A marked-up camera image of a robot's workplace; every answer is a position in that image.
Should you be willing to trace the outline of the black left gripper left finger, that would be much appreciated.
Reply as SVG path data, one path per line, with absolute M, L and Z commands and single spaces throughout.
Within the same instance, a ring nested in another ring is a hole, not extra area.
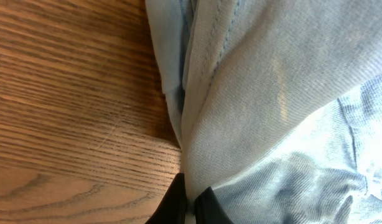
M 178 173 L 146 224 L 184 224 L 186 211 L 185 178 Z

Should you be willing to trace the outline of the light blue printed t-shirt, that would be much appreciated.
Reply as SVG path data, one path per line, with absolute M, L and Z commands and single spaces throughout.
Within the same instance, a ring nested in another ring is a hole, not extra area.
M 146 2 L 187 211 L 382 223 L 382 0 Z

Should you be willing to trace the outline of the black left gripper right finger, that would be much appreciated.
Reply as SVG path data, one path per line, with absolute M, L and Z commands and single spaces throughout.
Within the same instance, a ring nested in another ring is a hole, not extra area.
M 211 187 L 195 200 L 196 224 L 233 224 L 222 209 Z

